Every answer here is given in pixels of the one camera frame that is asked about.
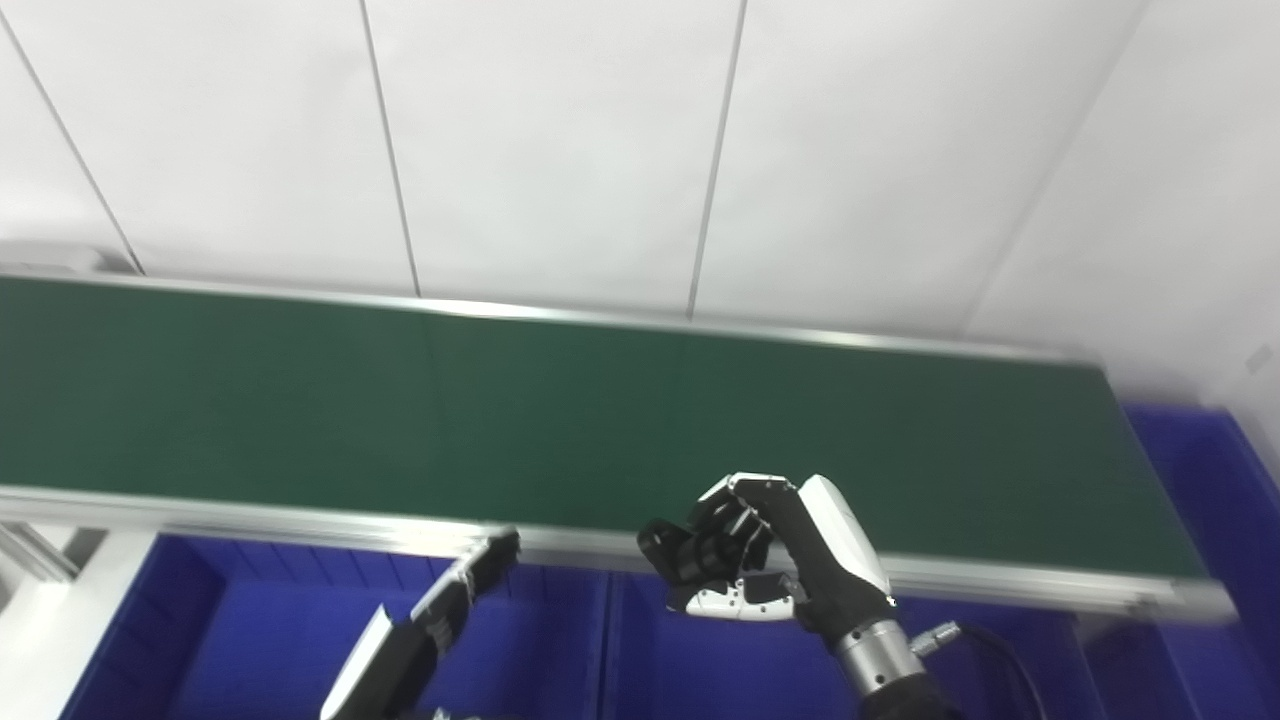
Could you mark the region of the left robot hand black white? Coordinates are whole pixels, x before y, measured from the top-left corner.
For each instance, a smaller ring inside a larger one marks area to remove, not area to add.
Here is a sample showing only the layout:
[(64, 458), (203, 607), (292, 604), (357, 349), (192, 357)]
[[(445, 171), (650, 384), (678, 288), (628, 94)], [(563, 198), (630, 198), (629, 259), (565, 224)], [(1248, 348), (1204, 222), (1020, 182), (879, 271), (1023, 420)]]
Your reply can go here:
[(456, 644), (477, 598), (517, 561), (515, 527), (474, 543), (428, 588), (410, 614), (396, 619), (380, 605), (342, 664), (320, 719), (404, 719), (442, 657)]

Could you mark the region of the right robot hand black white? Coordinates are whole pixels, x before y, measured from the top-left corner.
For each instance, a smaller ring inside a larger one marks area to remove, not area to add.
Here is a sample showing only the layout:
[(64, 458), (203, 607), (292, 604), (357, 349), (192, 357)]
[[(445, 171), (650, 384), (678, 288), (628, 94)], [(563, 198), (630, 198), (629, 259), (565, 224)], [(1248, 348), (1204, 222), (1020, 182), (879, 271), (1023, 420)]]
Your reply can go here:
[(667, 583), (668, 609), (740, 623), (797, 620), (824, 641), (895, 620), (890, 580), (840, 489), (814, 475), (735, 473), (684, 525), (655, 519), (637, 534)]

